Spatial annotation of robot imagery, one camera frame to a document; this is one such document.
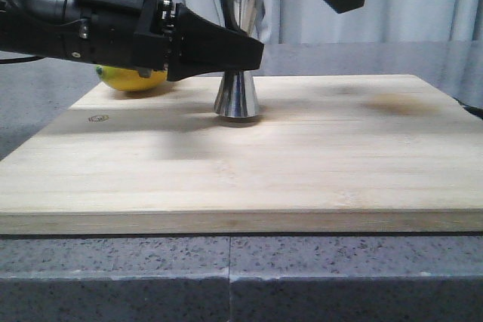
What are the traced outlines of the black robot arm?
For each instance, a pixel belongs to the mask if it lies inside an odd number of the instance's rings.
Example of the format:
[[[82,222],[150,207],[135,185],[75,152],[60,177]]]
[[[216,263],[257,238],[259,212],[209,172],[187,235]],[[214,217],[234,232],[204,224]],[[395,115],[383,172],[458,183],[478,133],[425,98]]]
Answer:
[[[3,51],[169,81],[260,66],[263,45],[172,0],[1,0]]]

